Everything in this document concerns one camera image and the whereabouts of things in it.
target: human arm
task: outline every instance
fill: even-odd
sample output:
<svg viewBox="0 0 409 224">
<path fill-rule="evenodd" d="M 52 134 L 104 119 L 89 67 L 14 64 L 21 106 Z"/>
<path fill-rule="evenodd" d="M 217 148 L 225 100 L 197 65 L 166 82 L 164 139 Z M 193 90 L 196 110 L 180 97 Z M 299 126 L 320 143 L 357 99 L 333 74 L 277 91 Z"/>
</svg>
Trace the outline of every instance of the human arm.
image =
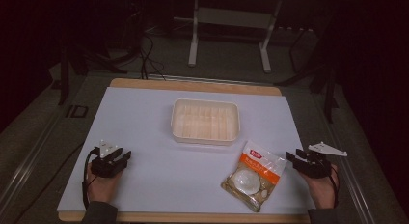
<svg viewBox="0 0 409 224">
<path fill-rule="evenodd" d="M 116 223 L 118 209 L 109 203 L 115 196 L 122 173 L 120 172 L 114 178 L 100 178 L 91 172 L 91 164 L 88 165 L 87 193 L 90 204 L 82 224 Z"/>
<path fill-rule="evenodd" d="M 308 210 L 312 224 L 338 223 L 335 203 L 337 201 L 337 192 L 340 186 L 338 179 L 338 167 L 331 165 L 331 178 L 333 179 L 336 189 L 331 180 L 326 178 L 313 179 L 299 172 L 300 176 L 306 181 L 313 198 L 316 209 Z"/>
</svg>

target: black sleeve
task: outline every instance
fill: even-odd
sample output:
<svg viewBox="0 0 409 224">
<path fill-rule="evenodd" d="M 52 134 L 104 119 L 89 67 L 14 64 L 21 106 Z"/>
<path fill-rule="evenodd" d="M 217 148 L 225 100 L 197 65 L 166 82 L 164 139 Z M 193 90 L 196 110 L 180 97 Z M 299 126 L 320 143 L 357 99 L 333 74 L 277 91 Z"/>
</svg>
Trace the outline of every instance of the black sleeve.
<svg viewBox="0 0 409 224">
<path fill-rule="evenodd" d="M 311 224 L 338 224 L 337 210 L 335 209 L 312 209 L 308 210 Z"/>
<path fill-rule="evenodd" d="M 91 202 L 82 219 L 82 224 L 115 224 L 118 209 L 103 202 Z"/>
</svg>

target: brand logo on bag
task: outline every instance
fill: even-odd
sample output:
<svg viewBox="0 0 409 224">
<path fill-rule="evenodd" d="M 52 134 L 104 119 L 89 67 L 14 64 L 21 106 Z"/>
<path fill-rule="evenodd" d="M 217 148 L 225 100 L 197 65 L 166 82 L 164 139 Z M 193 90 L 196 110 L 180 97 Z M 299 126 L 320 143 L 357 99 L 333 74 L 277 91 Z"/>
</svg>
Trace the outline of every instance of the brand logo on bag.
<svg viewBox="0 0 409 224">
<path fill-rule="evenodd" d="M 250 155 L 254 156 L 255 158 L 261 159 L 262 155 L 254 150 L 250 150 Z"/>
</svg>

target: tray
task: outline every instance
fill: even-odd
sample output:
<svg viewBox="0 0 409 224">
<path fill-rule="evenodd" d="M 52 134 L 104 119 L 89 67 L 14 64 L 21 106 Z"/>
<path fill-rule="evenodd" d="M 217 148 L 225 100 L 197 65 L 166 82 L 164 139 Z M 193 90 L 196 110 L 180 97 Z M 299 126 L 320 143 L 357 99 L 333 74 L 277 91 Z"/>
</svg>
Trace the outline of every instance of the tray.
<svg viewBox="0 0 409 224">
<path fill-rule="evenodd" d="M 228 146 L 240 132 L 238 107 L 229 102 L 178 99 L 171 127 L 178 142 Z"/>
</svg>

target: snack bag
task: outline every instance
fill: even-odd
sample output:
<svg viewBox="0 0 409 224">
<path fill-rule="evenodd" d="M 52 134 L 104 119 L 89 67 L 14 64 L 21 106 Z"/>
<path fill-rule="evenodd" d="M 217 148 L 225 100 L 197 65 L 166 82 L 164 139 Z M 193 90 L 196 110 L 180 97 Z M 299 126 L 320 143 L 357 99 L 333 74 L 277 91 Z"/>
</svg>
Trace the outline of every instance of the snack bag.
<svg viewBox="0 0 409 224">
<path fill-rule="evenodd" d="M 221 185 L 252 211 L 259 212 L 262 203 L 268 199 L 279 182 L 286 162 L 287 160 L 248 141 L 236 170 Z"/>
</svg>

